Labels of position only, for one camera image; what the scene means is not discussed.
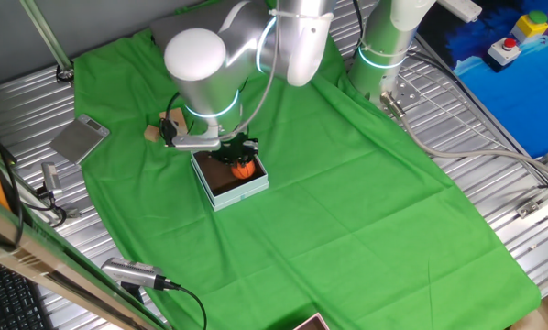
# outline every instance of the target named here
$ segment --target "green cloth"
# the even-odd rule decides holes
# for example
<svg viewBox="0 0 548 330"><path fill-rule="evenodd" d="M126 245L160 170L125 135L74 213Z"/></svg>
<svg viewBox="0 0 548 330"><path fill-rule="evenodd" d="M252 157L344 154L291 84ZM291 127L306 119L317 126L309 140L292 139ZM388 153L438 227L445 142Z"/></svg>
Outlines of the green cloth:
<svg viewBox="0 0 548 330"><path fill-rule="evenodd" d="M499 330L539 305L459 188L349 84L332 41L312 82L276 80L250 125L269 188L217 213L190 153L143 138L176 88L149 31L75 70L76 115L111 131L82 165L99 215L125 258L201 298L209 329L292 329L320 312L334 330ZM249 80L245 109L267 79ZM176 329L200 328L186 294L149 294Z"/></svg>

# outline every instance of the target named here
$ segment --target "keyboard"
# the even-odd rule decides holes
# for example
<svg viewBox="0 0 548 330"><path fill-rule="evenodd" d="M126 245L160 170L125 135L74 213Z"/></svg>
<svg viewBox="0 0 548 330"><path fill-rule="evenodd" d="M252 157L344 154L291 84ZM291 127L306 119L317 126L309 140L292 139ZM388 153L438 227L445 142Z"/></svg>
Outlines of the keyboard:
<svg viewBox="0 0 548 330"><path fill-rule="evenodd" d="M0 265L0 330L48 330L36 284Z"/></svg>

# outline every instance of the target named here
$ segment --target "cardboard piece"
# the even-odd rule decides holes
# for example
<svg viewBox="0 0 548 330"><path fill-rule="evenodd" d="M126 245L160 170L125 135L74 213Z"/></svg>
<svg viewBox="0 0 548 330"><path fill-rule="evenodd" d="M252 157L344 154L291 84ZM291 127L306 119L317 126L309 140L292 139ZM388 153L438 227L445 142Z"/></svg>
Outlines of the cardboard piece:
<svg viewBox="0 0 548 330"><path fill-rule="evenodd" d="M158 142L160 139L160 129L155 126L148 125L144 131L144 138L151 142Z"/></svg>

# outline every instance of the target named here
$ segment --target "small box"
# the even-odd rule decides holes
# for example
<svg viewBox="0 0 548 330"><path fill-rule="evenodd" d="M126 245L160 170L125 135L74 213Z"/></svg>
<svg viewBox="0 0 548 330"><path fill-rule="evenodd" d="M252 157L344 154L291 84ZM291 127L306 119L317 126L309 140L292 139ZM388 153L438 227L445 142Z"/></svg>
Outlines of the small box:
<svg viewBox="0 0 548 330"><path fill-rule="evenodd" d="M323 317L317 313L295 327L294 330L329 330L329 326L327 326Z"/></svg>
<svg viewBox="0 0 548 330"><path fill-rule="evenodd" d="M506 39L502 38L492 44L492 47L488 49L488 54L484 57L484 62L495 72L508 68L521 55L522 50L516 46L516 41L513 39L509 41L513 41L515 46L505 47Z"/></svg>
<svg viewBox="0 0 548 330"><path fill-rule="evenodd" d="M548 24L547 22L535 23L530 19L530 15L523 15L516 22L515 27L519 28L525 37L530 38L543 34L547 30Z"/></svg>
<svg viewBox="0 0 548 330"><path fill-rule="evenodd" d="M547 19L544 12L533 10L521 16L510 33L522 44L536 41L547 30Z"/></svg>
<svg viewBox="0 0 548 330"><path fill-rule="evenodd" d="M191 163L215 211L264 191L269 186L268 173L258 156L254 158L256 171L245 180L236 178L229 166L212 159L206 151L192 153Z"/></svg>

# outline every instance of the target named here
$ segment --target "metal pipe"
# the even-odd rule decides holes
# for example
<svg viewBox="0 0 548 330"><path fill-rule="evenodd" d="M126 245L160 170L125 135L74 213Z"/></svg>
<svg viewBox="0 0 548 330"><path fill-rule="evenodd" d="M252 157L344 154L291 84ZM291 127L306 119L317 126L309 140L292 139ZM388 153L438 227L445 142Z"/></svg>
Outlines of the metal pipe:
<svg viewBox="0 0 548 330"><path fill-rule="evenodd" d="M40 36L46 42L46 46L50 49L50 52L54 56L54 59L60 66L59 78L70 79L74 74L74 66L71 60L66 55L62 46L54 36L54 33L50 29L46 18L42 15L35 0L19 0L21 5L26 9L26 13L34 23L34 26L38 30Z"/></svg>

